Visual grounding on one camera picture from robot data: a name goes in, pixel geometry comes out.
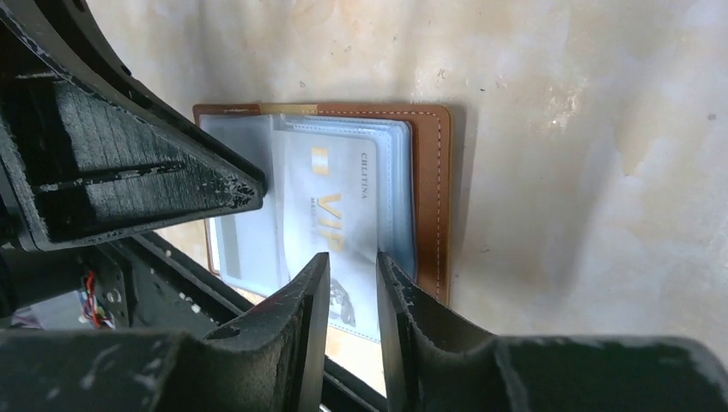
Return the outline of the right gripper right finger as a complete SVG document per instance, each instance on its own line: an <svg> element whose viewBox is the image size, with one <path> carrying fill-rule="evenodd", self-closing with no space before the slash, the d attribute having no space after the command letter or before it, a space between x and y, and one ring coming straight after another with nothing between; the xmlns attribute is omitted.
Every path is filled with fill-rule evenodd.
<svg viewBox="0 0 728 412"><path fill-rule="evenodd" d="M676 336L503 336L377 256L390 411L724 411L727 372Z"/></svg>

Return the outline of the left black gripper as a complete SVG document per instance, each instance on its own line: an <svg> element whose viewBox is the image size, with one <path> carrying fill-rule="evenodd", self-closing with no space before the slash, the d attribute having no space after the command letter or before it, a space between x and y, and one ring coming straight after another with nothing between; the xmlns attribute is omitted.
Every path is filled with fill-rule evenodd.
<svg viewBox="0 0 728 412"><path fill-rule="evenodd" d="M260 168L133 77L86 2L2 2L3 316L70 291L105 306L83 250L259 209L265 192Z"/></svg>

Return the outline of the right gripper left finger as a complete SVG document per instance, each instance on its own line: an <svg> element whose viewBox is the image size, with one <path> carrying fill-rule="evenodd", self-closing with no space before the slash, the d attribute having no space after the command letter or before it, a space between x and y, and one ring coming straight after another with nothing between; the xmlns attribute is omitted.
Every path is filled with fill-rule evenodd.
<svg viewBox="0 0 728 412"><path fill-rule="evenodd" d="M316 411L330 258L204 338L170 330L1 335L4 411Z"/></svg>

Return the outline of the white VIP card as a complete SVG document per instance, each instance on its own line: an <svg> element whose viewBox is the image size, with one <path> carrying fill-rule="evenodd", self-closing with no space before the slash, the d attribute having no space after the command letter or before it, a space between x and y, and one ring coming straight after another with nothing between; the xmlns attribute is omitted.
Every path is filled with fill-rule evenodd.
<svg viewBox="0 0 728 412"><path fill-rule="evenodd" d="M278 131L282 144L282 238L290 275L326 252L329 322L379 340L375 255L378 247L377 149L342 136Z"/></svg>

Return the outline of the brown leather card holder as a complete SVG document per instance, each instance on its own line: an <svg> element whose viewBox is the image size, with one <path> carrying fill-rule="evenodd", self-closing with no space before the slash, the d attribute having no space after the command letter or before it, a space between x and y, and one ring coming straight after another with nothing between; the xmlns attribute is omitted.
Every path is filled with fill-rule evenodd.
<svg viewBox="0 0 728 412"><path fill-rule="evenodd" d="M403 120L413 127L414 211L419 288L449 304L451 277L452 115L446 106L423 103L196 104L203 115L250 117L304 114L345 118Z"/></svg>

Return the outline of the white credit card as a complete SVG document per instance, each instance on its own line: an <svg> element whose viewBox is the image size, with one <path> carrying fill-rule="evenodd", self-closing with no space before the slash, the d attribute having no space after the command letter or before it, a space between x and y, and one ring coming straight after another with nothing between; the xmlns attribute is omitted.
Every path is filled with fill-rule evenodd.
<svg viewBox="0 0 728 412"><path fill-rule="evenodd" d="M221 273L226 278L240 282L242 280L240 252L234 216L224 215L216 217L215 230Z"/></svg>

